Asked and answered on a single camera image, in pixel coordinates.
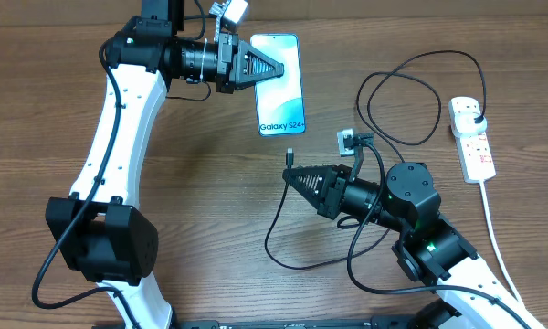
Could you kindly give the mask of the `blue Galaxy smartphone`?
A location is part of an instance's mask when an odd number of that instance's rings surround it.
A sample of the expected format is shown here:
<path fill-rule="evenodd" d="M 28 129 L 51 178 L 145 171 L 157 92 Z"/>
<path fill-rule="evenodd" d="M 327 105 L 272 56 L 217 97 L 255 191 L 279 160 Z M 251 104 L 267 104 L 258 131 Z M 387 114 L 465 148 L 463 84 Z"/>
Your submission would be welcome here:
<path fill-rule="evenodd" d="M 261 136 L 299 134 L 306 131 L 300 70 L 300 45 L 295 34 L 255 34 L 252 47 L 284 66 L 281 77 L 255 86 L 258 133 Z"/>

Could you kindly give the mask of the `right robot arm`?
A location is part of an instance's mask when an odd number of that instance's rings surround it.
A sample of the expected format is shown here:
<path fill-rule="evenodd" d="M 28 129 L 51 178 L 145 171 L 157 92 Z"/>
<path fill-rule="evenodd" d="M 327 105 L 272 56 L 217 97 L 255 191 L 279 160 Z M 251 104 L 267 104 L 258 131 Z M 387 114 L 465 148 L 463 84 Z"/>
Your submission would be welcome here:
<path fill-rule="evenodd" d="M 404 162 L 372 183 L 345 165 L 284 170 L 284 181 L 323 217 L 341 213 L 361 225 L 398 233 L 392 247 L 414 287 L 374 288 L 374 294 L 431 292 L 438 300 L 406 321 L 408 328 L 540 328 L 499 283 L 488 263 L 441 213 L 433 177 L 421 163 Z"/>

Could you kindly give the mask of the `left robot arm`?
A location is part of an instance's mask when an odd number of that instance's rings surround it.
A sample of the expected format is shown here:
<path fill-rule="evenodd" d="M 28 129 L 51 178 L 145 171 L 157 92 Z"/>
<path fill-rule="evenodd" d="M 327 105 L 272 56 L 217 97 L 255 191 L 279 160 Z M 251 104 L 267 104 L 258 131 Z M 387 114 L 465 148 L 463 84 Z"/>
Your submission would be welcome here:
<path fill-rule="evenodd" d="M 244 1 L 212 4 L 212 40 L 184 37 L 184 3 L 145 1 L 99 50 L 106 96 L 89 155 L 68 196 L 47 203 L 53 255 L 108 294 L 125 328 L 175 328 L 153 275 L 159 238 L 140 212 L 142 165 L 155 118 L 175 79 L 231 93 L 279 78 L 283 65 L 241 40 Z"/>

